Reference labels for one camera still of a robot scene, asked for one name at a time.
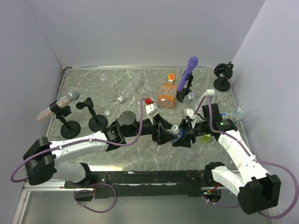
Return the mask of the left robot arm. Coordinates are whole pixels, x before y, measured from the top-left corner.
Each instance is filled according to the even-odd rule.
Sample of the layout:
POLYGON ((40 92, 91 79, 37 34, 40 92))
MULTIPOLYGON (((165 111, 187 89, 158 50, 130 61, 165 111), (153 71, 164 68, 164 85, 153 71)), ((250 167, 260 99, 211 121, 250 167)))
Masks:
POLYGON ((111 126, 88 136, 53 142, 42 137, 23 156, 28 182, 30 185, 39 185, 50 179, 61 179, 86 188, 93 180, 88 165, 70 164, 68 160, 128 146, 126 137, 139 138, 150 134, 154 142, 162 145, 176 140, 178 133, 179 127, 159 114, 137 121, 133 112, 125 111, 111 126))

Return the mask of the blue label water bottle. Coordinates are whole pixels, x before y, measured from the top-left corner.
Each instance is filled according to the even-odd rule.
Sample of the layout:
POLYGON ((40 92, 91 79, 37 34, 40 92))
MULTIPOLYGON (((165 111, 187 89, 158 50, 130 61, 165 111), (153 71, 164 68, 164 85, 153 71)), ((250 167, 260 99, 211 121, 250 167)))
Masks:
POLYGON ((183 128, 177 125, 173 125, 171 128, 171 132, 176 136, 176 138, 171 141, 173 146, 185 139, 186 132, 183 128))

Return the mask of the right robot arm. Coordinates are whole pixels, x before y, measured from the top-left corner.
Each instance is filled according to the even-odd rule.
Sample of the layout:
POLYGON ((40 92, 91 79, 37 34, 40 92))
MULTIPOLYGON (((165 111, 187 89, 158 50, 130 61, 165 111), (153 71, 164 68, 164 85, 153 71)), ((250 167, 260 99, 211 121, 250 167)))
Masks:
POLYGON ((281 181, 271 175, 257 161, 255 155, 244 144, 240 132, 230 119, 223 119, 217 104, 203 106, 205 120, 196 121, 191 108, 181 111, 179 128, 183 135, 174 146, 190 147, 196 137, 210 134, 226 150, 239 174, 230 171, 221 162, 211 162, 205 166, 203 178, 207 185, 220 184, 237 196, 241 209, 248 215, 267 210, 278 205, 281 181))

